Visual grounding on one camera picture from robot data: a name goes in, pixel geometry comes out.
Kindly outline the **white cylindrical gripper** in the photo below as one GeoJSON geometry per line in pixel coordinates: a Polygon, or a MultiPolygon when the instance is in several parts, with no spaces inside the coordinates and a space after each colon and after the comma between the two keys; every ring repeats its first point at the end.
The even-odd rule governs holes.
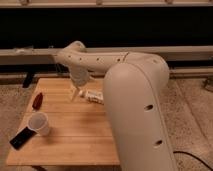
{"type": "Polygon", "coordinates": [[[78,96],[80,88],[79,86],[84,86],[90,78],[88,71],[80,66],[71,66],[69,68],[70,78],[73,84],[76,86],[73,94],[71,95],[71,101],[74,101],[78,96]]]}

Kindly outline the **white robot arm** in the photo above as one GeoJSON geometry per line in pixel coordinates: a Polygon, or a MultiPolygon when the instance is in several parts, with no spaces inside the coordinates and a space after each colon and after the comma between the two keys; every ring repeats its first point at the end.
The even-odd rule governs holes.
{"type": "Polygon", "coordinates": [[[103,72],[103,100],[122,171],[178,171],[159,104],[169,80],[165,60],[141,52],[89,53],[80,41],[58,51],[75,87],[103,72]]]}

